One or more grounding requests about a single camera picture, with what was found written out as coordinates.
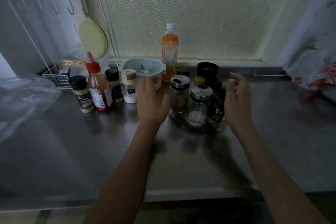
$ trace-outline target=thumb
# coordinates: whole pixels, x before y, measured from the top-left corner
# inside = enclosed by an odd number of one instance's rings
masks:
[[[169,95],[165,94],[163,96],[162,102],[161,102],[161,108],[165,113],[169,112],[169,108],[170,108],[170,99],[169,99]]]
[[[229,79],[226,82],[226,95],[225,95],[225,103],[234,104],[237,103],[235,92],[235,81],[234,79]]]

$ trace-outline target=silver lid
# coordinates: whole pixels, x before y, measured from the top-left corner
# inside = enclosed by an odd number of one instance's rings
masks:
[[[174,75],[170,79],[170,86],[181,90],[188,89],[190,86],[190,79],[189,77],[182,74]]]
[[[206,100],[211,99],[212,94],[213,94],[212,88],[206,85],[203,85],[203,84],[193,86],[190,92],[190,95],[193,98],[197,100],[201,100],[201,101],[206,101]]]

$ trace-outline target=forearm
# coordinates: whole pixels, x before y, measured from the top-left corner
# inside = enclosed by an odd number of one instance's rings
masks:
[[[254,126],[237,137],[276,223],[328,223],[280,166]]]
[[[149,153],[158,127],[139,125],[132,143],[103,187],[84,224],[133,223],[141,203]]]

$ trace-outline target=hand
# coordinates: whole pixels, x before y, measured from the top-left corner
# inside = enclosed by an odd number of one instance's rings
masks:
[[[137,87],[137,109],[140,125],[157,127],[165,121],[169,112],[169,96],[160,101],[152,78],[146,78]]]
[[[252,93],[246,78],[241,74],[230,73],[234,79],[226,82],[224,102],[225,118],[231,130],[237,134],[253,126],[251,117]]]

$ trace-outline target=person's left hand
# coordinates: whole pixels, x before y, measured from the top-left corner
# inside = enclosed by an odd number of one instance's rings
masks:
[[[137,87],[137,110],[140,125],[159,127],[169,112],[169,96],[160,101],[155,90],[153,78],[146,78]]]

